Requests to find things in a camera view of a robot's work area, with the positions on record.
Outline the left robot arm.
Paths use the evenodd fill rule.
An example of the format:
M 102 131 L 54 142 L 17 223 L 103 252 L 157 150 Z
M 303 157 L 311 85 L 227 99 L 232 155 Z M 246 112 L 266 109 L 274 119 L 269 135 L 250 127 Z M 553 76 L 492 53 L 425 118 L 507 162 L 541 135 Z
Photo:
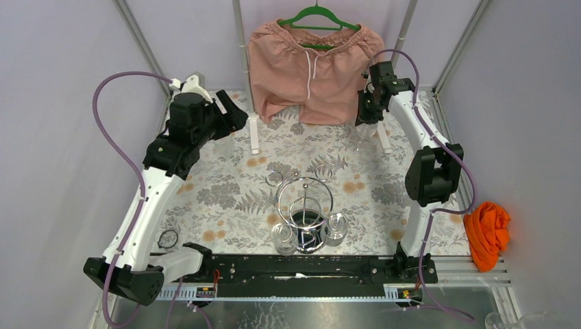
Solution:
M 101 257 L 86 260 L 83 272 L 100 288 L 148 306 L 162 286 L 183 276 L 203 282 L 212 275 L 212 252 L 196 243 L 151 256 L 161 216 L 185 183 L 200 150 L 244 128 L 248 119 L 224 91 L 205 99 L 181 92 L 170 104 L 168 133 L 147 147 L 139 188 L 123 223 Z

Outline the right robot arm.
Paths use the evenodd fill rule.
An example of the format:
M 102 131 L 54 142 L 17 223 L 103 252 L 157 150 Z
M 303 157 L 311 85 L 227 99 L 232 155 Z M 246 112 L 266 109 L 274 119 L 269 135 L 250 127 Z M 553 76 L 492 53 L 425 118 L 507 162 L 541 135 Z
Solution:
M 404 178 L 409 198 L 410 218 L 406 233 L 397 245 L 393 259 L 387 264 L 394 276 L 410 282 L 430 261 L 428 243 L 431 238 L 434 210 L 457 191 L 464 150 L 451 144 L 431 122 L 417 101 L 417 90 L 408 78 L 399 79 L 389 61 L 377 62 L 364 70 L 366 84 L 358 91 L 356 131 L 369 138 L 379 131 L 385 112 L 400 124 L 414 158 Z

